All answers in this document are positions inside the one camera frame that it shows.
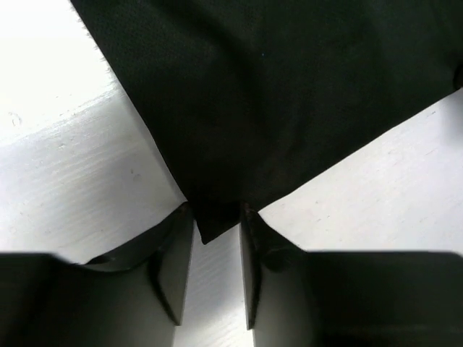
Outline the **black t-shirt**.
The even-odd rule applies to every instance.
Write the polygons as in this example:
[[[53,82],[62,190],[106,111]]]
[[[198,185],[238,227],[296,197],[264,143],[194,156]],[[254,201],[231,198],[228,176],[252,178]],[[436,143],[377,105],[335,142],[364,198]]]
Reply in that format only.
[[[455,91],[460,1],[75,1],[208,243]]]

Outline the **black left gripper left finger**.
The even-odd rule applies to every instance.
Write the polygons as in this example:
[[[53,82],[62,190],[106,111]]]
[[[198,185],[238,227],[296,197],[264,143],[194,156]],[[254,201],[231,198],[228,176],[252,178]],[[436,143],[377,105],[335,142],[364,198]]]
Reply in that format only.
[[[190,206],[78,265],[53,254],[1,255],[3,346],[171,346],[181,324],[194,220]]]

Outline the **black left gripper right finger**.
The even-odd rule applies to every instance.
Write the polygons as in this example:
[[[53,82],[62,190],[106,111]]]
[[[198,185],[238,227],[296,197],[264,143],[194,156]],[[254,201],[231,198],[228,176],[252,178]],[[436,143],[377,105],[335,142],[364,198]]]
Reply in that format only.
[[[256,346],[460,346],[462,257],[307,252],[240,208],[247,327]]]

